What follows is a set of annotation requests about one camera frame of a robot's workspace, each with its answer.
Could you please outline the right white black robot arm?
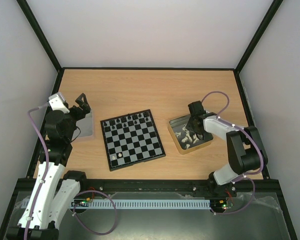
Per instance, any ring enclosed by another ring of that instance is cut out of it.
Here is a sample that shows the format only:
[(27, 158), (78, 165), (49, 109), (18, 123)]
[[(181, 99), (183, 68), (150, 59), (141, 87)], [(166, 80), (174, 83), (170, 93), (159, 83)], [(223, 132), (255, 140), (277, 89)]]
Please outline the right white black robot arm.
[(188, 105), (190, 117), (186, 128), (194, 138), (209, 142), (217, 136), (226, 142), (228, 163), (211, 172), (207, 180), (210, 194), (219, 196), (230, 183), (257, 175), (268, 163), (260, 133), (255, 126), (242, 127), (204, 109), (201, 101)]

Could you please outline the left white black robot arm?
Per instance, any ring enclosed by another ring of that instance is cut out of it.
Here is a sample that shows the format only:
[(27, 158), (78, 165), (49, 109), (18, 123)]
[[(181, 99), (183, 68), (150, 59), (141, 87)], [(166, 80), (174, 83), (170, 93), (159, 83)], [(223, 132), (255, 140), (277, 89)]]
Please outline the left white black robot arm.
[(76, 139), (77, 122), (92, 113), (84, 93), (69, 107), (64, 96), (57, 92), (48, 98), (45, 106), (51, 109), (45, 115), (46, 136), (37, 131), (43, 151), (39, 155), (37, 178), (28, 204), (17, 226), (7, 229), (8, 240), (56, 240), (62, 219), (73, 198), (85, 186), (86, 174), (70, 170), (65, 173)]

